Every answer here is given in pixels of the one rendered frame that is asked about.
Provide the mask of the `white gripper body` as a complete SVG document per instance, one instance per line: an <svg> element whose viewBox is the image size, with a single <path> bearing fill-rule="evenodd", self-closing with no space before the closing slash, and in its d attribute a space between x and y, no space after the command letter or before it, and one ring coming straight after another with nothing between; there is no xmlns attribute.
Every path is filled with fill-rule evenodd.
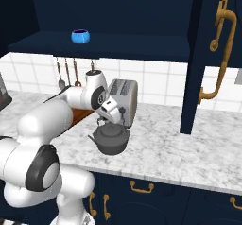
<svg viewBox="0 0 242 225"><path fill-rule="evenodd" d="M100 115L105 117L108 121L114 124L117 124L121 120L121 114L117 108L114 108L110 112L106 112L104 108L101 108Z"/></svg>

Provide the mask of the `dark grey kettle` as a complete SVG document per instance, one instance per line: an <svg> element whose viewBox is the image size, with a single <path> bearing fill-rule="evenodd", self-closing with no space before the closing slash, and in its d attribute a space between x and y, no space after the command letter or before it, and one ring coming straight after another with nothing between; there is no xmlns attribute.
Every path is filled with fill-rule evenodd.
<svg viewBox="0 0 242 225"><path fill-rule="evenodd" d="M106 123L96 128L89 138L97 145L99 151L105 155L122 153L130 138L130 131L122 125Z"/></svg>

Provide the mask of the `brown wooden tray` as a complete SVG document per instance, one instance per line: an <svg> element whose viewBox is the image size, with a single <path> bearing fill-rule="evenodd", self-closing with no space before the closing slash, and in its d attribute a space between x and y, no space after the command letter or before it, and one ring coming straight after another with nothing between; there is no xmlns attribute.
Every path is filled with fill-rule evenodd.
<svg viewBox="0 0 242 225"><path fill-rule="evenodd" d="M73 109L73 122L72 125L74 126L90 114L92 114L92 110L79 110L79 109Z"/></svg>

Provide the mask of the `blue mug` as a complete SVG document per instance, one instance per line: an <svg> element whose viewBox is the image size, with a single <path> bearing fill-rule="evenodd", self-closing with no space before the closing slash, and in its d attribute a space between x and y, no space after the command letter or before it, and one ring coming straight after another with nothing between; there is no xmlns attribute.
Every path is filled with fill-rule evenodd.
<svg viewBox="0 0 242 225"><path fill-rule="evenodd" d="M90 33L86 29L77 29L71 33L73 43L85 44L90 41Z"/></svg>

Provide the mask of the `dark blue cabinet door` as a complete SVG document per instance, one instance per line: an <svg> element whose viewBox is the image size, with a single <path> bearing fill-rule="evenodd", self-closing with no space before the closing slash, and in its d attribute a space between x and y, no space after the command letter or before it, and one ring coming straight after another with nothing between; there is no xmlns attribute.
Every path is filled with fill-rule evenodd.
<svg viewBox="0 0 242 225"><path fill-rule="evenodd" d="M33 0L0 0L0 58L29 52L39 24Z"/></svg>
<svg viewBox="0 0 242 225"><path fill-rule="evenodd" d="M204 71L207 66L220 68L224 48L231 30L232 22L224 21L216 52L210 51L210 42L216 37L216 11L219 0L199 0L193 6L188 40L190 56L187 67L186 84L183 98L180 132L192 132L197 110L199 91L202 86ZM227 68L242 68L242 0L228 0L227 9L237 17L233 49Z"/></svg>

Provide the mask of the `white and silver toaster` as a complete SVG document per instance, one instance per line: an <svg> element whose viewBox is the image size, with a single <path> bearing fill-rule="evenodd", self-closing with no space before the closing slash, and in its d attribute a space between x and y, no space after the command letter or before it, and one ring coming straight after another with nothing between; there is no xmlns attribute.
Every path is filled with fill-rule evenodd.
<svg viewBox="0 0 242 225"><path fill-rule="evenodd" d="M137 81L116 78L109 86L109 94L117 102L117 108L121 113L119 123L129 129L137 110Z"/></svg>

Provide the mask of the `hanging brown spatula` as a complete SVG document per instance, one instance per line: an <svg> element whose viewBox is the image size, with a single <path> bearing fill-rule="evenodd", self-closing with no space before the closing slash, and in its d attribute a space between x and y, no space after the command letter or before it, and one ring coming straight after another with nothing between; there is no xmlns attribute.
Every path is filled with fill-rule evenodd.
<svg viewBox="0 0 242 225"><path fill-rule="evenodd" d="M77 67L75 58L73 58L73 64L74 64L74 70L75 70L75 76L76 76L75 86L81 87L81 82L78 80L78 67Z"/></svg>

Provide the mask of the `hanging metal spoon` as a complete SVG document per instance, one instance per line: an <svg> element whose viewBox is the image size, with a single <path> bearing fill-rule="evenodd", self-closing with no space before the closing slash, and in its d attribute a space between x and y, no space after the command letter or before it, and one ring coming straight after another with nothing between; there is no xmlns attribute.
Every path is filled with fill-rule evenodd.
<svg viewBox="0 0 242 225"><path fill-rule="evenodd" d="M59 88L60 90L63 90L65 88L65 81L61 77L61 66L60 66L58 57L56 57L56 61L57 61L57 67L58 67L58 73L59 73Z"/></svg>

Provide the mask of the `hanging thin utensil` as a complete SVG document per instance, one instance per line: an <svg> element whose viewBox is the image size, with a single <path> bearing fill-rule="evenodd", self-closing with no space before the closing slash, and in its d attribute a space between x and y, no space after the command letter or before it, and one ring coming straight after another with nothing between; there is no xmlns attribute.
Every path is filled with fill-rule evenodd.
<svg viewBox="0 0 242 225"><path fill-rule="evenodd" d="M68 79L68 85L71 86L71 79L70 79L70 73L69 73L67 59L64 58L64 61L65 61L65 70L66 70L66 76L67 76L67 79Z"/></svg>

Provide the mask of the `dark blue base cabinets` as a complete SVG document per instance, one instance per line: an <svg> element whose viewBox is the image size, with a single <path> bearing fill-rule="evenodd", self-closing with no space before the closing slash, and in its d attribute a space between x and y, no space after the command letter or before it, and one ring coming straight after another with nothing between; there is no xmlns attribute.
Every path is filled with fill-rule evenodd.
<svg viewBox="0 0 242 225"><path fill-rule="evenodd" d="M242 196L97 172L94 176L96 225L242 225ZM130 181L145 190L153 183L154 189L150 194L136 193ZM105 194L110 196L107 221Z"/></svg>

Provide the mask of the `dark grey countertop appliance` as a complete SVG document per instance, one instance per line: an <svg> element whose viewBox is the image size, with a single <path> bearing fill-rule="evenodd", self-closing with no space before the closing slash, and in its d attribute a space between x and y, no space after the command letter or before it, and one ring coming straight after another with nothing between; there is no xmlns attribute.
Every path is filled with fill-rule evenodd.
<svg viewBox="0 0 242 225"><path fill-rule="evenodd" d="M11 101L12 98L7 92L4 80L0 73L0 111L6 108Z"/></svg>

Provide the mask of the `dark blue wall cabinet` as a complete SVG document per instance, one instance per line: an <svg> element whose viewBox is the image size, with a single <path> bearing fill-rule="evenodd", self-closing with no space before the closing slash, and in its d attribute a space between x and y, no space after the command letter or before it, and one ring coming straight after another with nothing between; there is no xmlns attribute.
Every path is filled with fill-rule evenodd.
<svg viewBox="0 0 242 225"><path fill-rule="evenodd" d="M29 52L76 58L188 61L193 0L33 0L39 32ZM90 41L73 43L86 29Z"/></svg>

